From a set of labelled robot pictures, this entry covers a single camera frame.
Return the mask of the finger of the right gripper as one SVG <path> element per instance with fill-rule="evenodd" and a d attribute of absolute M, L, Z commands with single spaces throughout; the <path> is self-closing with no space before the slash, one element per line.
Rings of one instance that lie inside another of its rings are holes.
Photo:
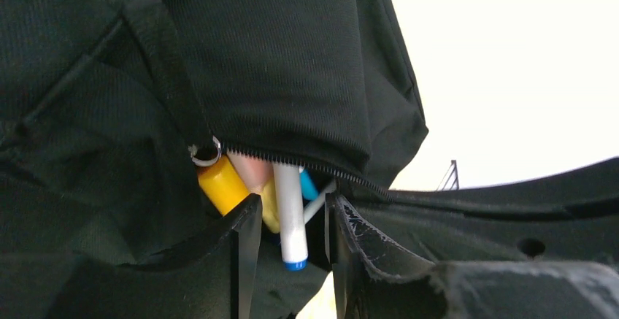
<path fill-rule="evenodd" d="M 352 193 L 358 213 L 432 261 L 618 265 L 618 160 L 537 180 L 458 191 Z"/>

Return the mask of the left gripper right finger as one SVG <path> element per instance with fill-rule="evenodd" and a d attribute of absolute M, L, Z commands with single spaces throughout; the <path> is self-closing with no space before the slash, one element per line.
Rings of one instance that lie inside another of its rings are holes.
<path fill-rule="evenodd" d="M 326 248 L 339 318 L 616 318 L 618 273 L 568 261 L 440 261 L 329 196 Z"/>

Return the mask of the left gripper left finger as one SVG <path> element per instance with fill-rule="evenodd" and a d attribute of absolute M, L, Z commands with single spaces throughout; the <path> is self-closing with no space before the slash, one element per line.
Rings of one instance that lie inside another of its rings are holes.
<path fill-rule="evenodd" d="M 248 318 L 262 205 L 229 214 L 145 264 L 75 253 L 1 257 L 3 318 Z"/>

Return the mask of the yellow pink highlighter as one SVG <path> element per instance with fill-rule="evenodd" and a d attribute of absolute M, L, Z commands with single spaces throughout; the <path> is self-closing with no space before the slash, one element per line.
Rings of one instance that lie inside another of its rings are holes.
<path fill-rule="evenodd" d="M 227 156 L 249 192 L 261 197 L 262 220 L 266 227 L 274 234 L 280 233 L 272 164 L 259 158 L 231 151 L 227 152 Z"/>

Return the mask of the white marker blue cap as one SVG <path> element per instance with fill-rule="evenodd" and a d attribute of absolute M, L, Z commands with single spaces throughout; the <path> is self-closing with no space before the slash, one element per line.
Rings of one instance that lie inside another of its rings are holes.
<path fill-rule="evenodd" d="M 299 168 L 273 164 L 282 262 L 289 271 L 307 265 L 308 248 Z"/>

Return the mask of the black student backpack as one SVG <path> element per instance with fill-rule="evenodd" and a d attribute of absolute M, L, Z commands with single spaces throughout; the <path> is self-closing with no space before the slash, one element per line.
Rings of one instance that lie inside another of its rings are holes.
<path fill-rule="evenodd" d="M 215 142 L 384 191 L 427 133 L 391 0 L 1 0 L 1 257 L 147 263 L 222 218 Z M 249 318 L 326 272 L 260 240 Z"/>

